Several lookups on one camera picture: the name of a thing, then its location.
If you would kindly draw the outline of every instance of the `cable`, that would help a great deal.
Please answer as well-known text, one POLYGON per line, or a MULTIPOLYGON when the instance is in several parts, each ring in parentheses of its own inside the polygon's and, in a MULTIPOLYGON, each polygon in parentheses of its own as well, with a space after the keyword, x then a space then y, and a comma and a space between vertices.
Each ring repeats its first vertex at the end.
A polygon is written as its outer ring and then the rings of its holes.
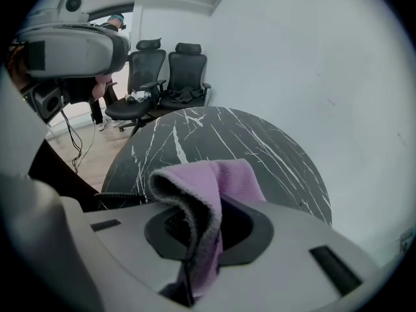
POLYGON ((78 133, 71 126, 71 124, 70 124, 70 122, 68 120, 68 117, 66 116, 66 114, 64 113, 64 111, 62 110, 60 113, 62 114, 62 116, 65 119, 66 126, 68 127, 68 132, 70 132, 70 137, 71 137, 72 145, 78 151, 78 155, 71 161, 72 162, 72 166, 73 166, 73 168, 75 170, 75 173, 78 174, 77 161, 78 161, 78 159, 81 157, 81 155, 83 153, 83 141, 81 140, 81 137, 78 135, 78 133), (75 140, 73 139, 71 130, 75 133, 75 135, 77 135, 79 141, 81 142, 81 147, 79 147, 77 145, 77 143, 75 142, 75 140))
POLYGON ((95 137, 96 137, 96 125, 94 124, 94 134, 92 135, 92 141, 91 141, 91 144, 90 144, 90 146, 88 147, 88 149, 86 150, 85 154, 83 155, 83 158, 82 158, 81 160, 79 160, 79 163, 78 163, 78 168, 79 168, 79 166, 81 165, 81 163, 82 163, 82 161, 83 161, 84 157, 86 156, 86 154, 90 151, 91 146, 92 146, 92 144, 94 143, 94 138, 95 138, 95 137))

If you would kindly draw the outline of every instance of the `round table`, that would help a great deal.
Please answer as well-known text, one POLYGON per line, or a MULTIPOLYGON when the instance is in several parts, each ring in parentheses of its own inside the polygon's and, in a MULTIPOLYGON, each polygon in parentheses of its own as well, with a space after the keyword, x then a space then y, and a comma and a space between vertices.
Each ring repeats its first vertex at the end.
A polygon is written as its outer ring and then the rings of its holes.
POLYGON ((224 107, 171 112, 139 129, 111 164, 103 192, 150 196, 148 179, 154 169, 240 158, 251 164, 267 202, 332 224, 325 184, 305 151, 271 123, 224 107))

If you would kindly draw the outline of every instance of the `microfiber cloth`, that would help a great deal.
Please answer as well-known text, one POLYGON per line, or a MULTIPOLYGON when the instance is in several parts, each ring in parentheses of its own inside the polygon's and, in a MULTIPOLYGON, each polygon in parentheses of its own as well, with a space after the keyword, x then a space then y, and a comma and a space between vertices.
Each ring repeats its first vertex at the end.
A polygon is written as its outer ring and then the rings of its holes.
POLYGON ((200 161, 168 166, 151 173, 153 197, 185 213, 193 258, 189 278, 194 296, 202 296, 217 277, 222 253, 220 195, 237 201, 265 202, 254 171, 245 159, 200 161))

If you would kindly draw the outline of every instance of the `black office chair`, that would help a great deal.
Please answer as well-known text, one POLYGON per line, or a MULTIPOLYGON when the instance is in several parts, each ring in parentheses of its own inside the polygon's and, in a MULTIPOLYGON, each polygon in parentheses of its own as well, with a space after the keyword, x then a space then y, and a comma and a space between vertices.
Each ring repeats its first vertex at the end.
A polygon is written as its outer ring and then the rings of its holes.
POLYGON ((157 108, 157 102, 163 90, 162 84, 165 80, 158 81, 157 77, 161 70, 162 64, 166 57, 166 51, 159 49, 161 47, 161 38, 157 40, 141 40, 137 43, 138 51, 132 52, 129 57, 129 80, 127 83, 127 92, 131 94, 137 91, 151 92, 151 98, 145 99, 141 103, 127 104, 125 98, 119 99, 105 110, 105 114, 113 120, 132 120, 135 122, 119 126, 121 131, 125 127, 134 126, 130 137, 132 137, 139 128, 144 127, 146 122, 154 118, 143 120, 142 118, 151 110, 157 108))
POLYGON ((207 57, 201 52, 200 44, 178 43, 175 52, 169 53, 169 84, 162 92, 159 107, 180 110, 205 105, 211 85, 203 83, 203 90, 201 88, 202 73, 207 64, 207 57))

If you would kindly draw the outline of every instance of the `black slot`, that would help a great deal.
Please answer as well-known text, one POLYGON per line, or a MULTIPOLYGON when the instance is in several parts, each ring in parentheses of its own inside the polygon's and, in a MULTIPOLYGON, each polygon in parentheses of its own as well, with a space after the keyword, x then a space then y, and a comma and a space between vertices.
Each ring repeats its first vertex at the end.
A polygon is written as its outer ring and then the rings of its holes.
POLYGON ((309 251, 342 296, 349 294, 362 284, 362 281, 327 246, 309 251))
POLYGON ((109 229, 113 226, 118 226, 119 224, 121 224, 121 222, 119 220, 116 220, 116 219, 108 220, 108 221, 104 221, 104 222, 91 224, 91 229, 92 229, 92 231, 97 232, 97 231, 101 231, 101 230, 104 230, 104 229, 109 229))

